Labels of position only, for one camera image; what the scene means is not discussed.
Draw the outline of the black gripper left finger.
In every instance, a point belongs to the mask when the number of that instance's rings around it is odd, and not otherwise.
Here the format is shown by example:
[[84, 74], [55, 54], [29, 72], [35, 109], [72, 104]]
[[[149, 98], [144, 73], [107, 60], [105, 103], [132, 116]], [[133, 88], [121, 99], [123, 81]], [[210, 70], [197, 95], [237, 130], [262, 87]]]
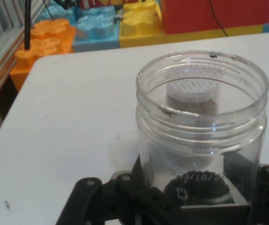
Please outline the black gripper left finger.
[[179, 225], [180, 210], [155, 187], [143, 183], [138, 158], [131, 172], [102, 183], [98, 178], [76, 182], [58, 225], [104, 225], [109, 220], [123, 225]]

